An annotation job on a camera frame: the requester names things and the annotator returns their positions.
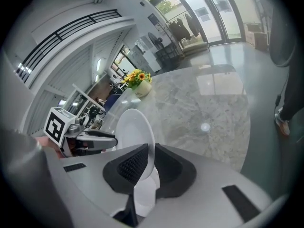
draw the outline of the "flower vase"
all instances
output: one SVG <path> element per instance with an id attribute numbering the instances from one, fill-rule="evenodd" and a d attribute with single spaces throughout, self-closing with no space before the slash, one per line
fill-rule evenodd
<path id="1" fill-rule="evenodd" d="M 143 80 L 133 91 L 138 98 L 147 95 L 152 86 L 147 80 Z"/>

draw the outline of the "marble countertop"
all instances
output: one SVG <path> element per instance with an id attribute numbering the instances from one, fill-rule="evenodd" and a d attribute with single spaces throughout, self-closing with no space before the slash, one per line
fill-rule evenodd
<path id="1" fill-rule="evenodd" d="M 127 109 L 148 119 L 157 143 L 229 164 L 240 171 L 250 136 L 249 106 L 231 65 L 202 65 L 154 76 L 151 92 L 138 99 L 126 90 L 104 118 L 101 130 L 115 133 Z M 209 133 L 201 125 L 210 125 Z"/>

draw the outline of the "potted plant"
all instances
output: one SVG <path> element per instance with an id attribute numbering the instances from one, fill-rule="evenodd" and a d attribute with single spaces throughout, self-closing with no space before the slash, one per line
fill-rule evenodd
<path id="1" fill-rule="evenodd" d="M 128 83 L 128 88 L 131 88 L 134 91 L 135 95 L 140 98 L 150 92 L 152 88 L 151 81 L 152 79 L 150 73 L 136 69 L 127 75 L 122 83 Z"/>

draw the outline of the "shoe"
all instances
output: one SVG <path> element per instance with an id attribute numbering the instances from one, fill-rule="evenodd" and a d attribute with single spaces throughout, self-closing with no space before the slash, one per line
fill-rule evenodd
<path id="1" fill-rule="evenodd" d="M 279 126 L 281 132 L 285 136 L 289 136 L 290 130 L 288 126 L 288 121 L 284 121 L 280 117 L 281 108 L 279 109 L 279 112 L 275 114 L 275 123 Z"/>

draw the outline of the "staircase railing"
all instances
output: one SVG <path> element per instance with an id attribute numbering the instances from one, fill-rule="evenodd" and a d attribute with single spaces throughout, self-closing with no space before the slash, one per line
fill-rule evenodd
<path id="1" fill-rule="evenodd" d="M 118 17 L 121 17 L 121 15 L 116 9 L 112 9 L 92 13 L 66 24 L 41 41 L 19 65 L 16 73 L 25 83 L 38 63 L 64 39 L 90 25 Z"/>

